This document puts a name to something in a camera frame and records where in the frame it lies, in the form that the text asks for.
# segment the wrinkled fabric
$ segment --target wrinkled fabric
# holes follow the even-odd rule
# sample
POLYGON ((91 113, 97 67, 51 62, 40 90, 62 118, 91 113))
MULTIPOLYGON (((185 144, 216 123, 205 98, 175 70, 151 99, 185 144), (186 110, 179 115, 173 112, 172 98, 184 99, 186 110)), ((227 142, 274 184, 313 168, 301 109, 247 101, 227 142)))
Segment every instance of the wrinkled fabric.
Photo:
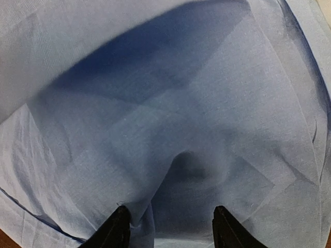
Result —
MULTIPOLYGON (((325 247, 327 111, 285 2, 182 5, 0 126, 0 197, 47 235, 0 227, 23 247, 77 247, 124 204, 130 247, 213 247, 213 209, 225 205, 267 247, 325 247)), ((12 220, 5 206, 0 223, 12 220)))
POLYGON ((0 0, 0 122, 107 41, 194 0, 0 0))

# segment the wooden surface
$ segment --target wooden surface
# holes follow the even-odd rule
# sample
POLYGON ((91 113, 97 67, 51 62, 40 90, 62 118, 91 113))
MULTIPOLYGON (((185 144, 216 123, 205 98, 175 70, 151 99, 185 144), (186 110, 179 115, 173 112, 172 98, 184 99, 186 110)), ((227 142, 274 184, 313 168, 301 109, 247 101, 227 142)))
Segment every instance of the wooden surface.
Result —
POLYGON ((331 248, 331 232, 329 234, 329 239, 327 240, 327 244, 325 248, 331 248))
POLYGON ((0 230, 0 248, 20 248, 3 231, 0 230))
POLYGON ((324 14, 326 21, 331 27, 331 0, 317 0, 324 14))

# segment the blue sheet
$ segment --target blue sheet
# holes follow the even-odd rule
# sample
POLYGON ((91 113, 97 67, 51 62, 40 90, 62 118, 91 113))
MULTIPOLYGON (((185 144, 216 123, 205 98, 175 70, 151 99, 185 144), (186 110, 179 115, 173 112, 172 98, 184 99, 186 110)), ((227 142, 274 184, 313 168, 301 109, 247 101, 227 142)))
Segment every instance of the blue sheet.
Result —
POLYGON ((290 7, 188 3, 61 75, 0 126, 0 228, 77 247, 124 204, 130 247, 205 248, 225 205, 267 247, 325 247, 330 78, 290 7))

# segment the light blue fabric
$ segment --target light blue fabric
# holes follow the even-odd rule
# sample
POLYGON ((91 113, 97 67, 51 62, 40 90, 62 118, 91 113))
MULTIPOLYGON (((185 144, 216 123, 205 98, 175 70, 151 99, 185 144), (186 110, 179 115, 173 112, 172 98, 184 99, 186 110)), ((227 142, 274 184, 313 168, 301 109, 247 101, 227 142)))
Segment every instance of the light blue fabric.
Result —
POLYGON ((325 247, 317 64, 282 1, 190 3, 136 27, 0 126, 0 228, 77 247, 125 204, 131 247, 205 248, 225 205, 267 247, 325 247))
POLYGON ((195 0, 0 0, 0 122, 123 32, 195 0))

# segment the layered fabric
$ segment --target layered fabric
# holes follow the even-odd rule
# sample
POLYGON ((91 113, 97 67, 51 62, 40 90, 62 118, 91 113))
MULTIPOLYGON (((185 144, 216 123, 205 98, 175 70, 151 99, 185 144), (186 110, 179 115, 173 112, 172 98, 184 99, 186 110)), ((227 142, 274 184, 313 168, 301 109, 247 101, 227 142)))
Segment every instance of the layered fabric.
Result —
POLYGON ((1 0, 0 122, 105 42, 194 0, 1 0))
POLYGON ((0 228, 20 246, 78 247, 124 205, 130 247, 213 247, 224 205, 267 247, 325 247, 329 58, 293 1, 181 4, 37 77, 1 124, 0 228))

